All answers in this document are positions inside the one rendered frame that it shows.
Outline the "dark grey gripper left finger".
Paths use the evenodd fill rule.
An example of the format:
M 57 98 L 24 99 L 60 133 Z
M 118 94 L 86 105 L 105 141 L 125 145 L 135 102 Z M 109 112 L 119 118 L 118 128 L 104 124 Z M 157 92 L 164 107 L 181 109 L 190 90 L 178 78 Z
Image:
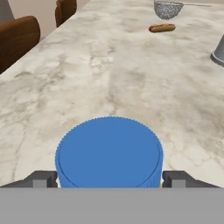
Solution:
M 22 188 L 57 188 L 56 171 L 34 171 L 24 179 L 3 185 L 3 187 Z

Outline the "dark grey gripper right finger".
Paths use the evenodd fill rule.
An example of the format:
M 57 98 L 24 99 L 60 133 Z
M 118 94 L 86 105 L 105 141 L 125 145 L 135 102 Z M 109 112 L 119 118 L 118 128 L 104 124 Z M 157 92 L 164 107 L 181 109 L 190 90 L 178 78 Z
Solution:
M 164 180 L 162 187 L 167 188 L 217 187 L 215 185 L 193 178 L 186 171 L 163 171 L 162 177 Z

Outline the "blue-lidded mayonnaise jar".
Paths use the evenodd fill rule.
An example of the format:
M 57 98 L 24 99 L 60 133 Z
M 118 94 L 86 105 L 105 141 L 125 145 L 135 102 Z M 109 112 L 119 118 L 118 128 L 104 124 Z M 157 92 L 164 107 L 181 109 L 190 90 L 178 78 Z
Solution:
M 69 130 L 55 152 L 62 187 L 159 187 L 163 148 L 147 126 L 108 116 Z

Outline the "grey metal cone-shaped vessel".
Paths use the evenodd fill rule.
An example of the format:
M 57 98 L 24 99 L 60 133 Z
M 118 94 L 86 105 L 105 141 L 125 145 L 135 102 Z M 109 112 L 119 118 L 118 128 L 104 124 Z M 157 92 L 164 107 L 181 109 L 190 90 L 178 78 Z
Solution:
M 211 53 L 210 58 L 214 63 L 224 67 L 224 35 L 220 39 L 216 49 Z

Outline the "brown wooden chair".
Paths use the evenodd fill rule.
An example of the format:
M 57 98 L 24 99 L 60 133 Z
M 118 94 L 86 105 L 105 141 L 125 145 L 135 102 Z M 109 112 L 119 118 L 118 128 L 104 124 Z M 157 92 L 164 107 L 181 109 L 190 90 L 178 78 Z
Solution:
M 0 24 L 0 74 L 28 53 L 40 41 L 39 22 L 25 16 Z
M 56 27 L 60 27 L 77 11 L 76 0 L 57 0 L 55 9 Z

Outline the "hot dog in bun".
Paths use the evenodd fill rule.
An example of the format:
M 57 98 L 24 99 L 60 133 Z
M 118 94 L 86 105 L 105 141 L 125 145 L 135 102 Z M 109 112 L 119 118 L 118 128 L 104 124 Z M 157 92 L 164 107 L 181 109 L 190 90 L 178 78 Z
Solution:
M 150 32 L 172 32 L 176 29 L 174 24 L 154 24 L 149 28 Z

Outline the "metal mesh strainer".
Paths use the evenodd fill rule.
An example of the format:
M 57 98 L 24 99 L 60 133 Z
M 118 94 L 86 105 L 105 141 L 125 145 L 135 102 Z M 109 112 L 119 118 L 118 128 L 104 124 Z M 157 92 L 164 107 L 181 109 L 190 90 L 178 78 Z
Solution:
M 163 0 L 154 0 L 153 6 L 156 15 L 163 20 L 175 18 L 185 6 L 205 7 L 204 4 L 168 2 Z

